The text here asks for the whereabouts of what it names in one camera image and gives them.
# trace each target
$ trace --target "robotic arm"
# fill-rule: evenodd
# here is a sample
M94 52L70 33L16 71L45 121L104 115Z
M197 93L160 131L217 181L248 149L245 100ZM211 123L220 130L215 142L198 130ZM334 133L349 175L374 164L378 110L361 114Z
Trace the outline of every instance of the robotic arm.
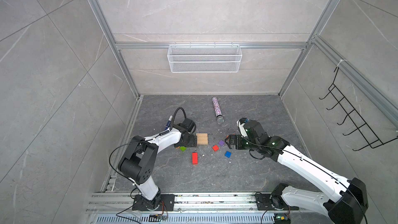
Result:
M196 147L195 123L185 119L164 132L142 138L135 136L127 146L118 169L135 183L149 210L159 207L161 190L156 186L152 172L157 153L170 145ZM256 150L264 157L283 164L313 183L321 192L300 190L279 184L271 193L275 209L297 206L329 216L334 223L359 224L368 209L365 184L357 178L348 180L299 152L289 142L278 136L269 137L257 121L242 118L237 122L241 135L229 135L225 142L230 149Z

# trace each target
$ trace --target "red block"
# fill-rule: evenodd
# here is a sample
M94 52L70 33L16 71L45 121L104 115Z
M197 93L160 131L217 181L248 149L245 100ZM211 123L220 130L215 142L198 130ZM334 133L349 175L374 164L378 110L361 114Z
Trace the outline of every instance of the red block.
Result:
M197 152L192 152L192 164L193 165L198 164L198 153Z

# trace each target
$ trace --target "wire basket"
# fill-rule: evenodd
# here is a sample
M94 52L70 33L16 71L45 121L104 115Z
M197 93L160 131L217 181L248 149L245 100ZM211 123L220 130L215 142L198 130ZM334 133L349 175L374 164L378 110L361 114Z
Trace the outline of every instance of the wire basket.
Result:
M238 72L242 52L237 44L177 44L167 58L173 73Z

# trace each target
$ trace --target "white zip tie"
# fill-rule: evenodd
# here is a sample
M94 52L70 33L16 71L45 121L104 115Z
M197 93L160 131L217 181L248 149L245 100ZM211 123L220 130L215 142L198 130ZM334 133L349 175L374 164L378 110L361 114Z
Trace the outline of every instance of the white zip tie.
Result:
M342 61L348 61L348 60L340 59L339 63L337 63L337 67L340 65L340 63L341 63Z

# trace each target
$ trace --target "black hook rack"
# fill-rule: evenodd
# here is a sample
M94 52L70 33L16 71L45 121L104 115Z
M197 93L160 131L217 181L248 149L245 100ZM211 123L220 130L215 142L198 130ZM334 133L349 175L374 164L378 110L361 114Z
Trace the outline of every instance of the black hook rack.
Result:
M325 95L325 97L319 98L319 99L323 100L323 99L325 99L329 94L331 94L331 95L336 99L337 103L336 103L332 108L330 108L330 109L329 109L329 108L326 108L326 110L332 110L332 109L335 108L337 105L340 105L341 108L344 110L344 112L346 112L346 117L344 118L343 122L337 123L337 124L341 126L342 124L344 124L344 122L346 121L346 119L347 119L347 117L348 117L348 118L351 120L351 122L354 124L354 126L356 127L352 132L350 132L350 133L348 133L348 134L344 134L344 133L343 133L343 135L344 135L344 136L348 136L348 135L350 135L351 133L353 133L353 132L355 132L355 131L359 131L359 132L361 133L362 137L363 137L363 138L365 139L365 141L367 142L367 145L365 145L364 147L359 148L359 149L357 149L357 150L354 150L354 149L352 149L352 150L353 150L353 151L359 151L359 150L362 150L363 148L368 147L368 146L371 147L372 149L374 149L374 148L377 148L377 147L379 147L379 146L385 145L385 144L387 144L387 143L389 143L389 142L391 142L391 141L394 141L394 140L398 139L398 136L397 136L396 138L391 139L391 140L389 140L389 141L387 141L387 142L383 142L383 141L380 140L380 138L376 135L376 133L375 133L375 132L372 130L372 128L368 125L368 123L366 123L365 119L363 119L363 117L361 116L361 114L355 109L355 107L351 104L351 102L344 96L344 94L340 91L340 89L334 84L334 82L335 82L335 80L336 80L337 73L339 72L339 68L336 67L335 70L334 70L333 72L336 72L336 74L335 74L335 76L334 76L334 79L333 79L332 84L331 84L330 87L328 88L328 91L329 91L329 92ZM333 94L333 92L332 92L333 89L336 89L336 90L343 96L340 100L338 100L337 97ZM348 104L353 108L352 111L348 112L348 111L343 107L343 105L341 104L341 101L342 101L343 99L346 99L346 101L348 102ZM354 120L351 118L351 116L350 116L350 114L353 113L353 112L355 112L356 114L358 114L358 116L362 119L362 121L364 122L364 124L362 124L361 126L358 126L358 125L355 123L355 121L354 121ZM368 127L368 128L370 129L370 131L375 135L375 137L376 137L376 140L375 140L375 141L369 142L369 141L366 139L366 137L363 135L363 133L362 133L362 131L361 131L360 128L361 128L361 127L364 127L364 126ZM380 144L377 144L376 146L372 146L372 144L374 144L374 143L376 143L376 142L378 142L378 141L380 141Z

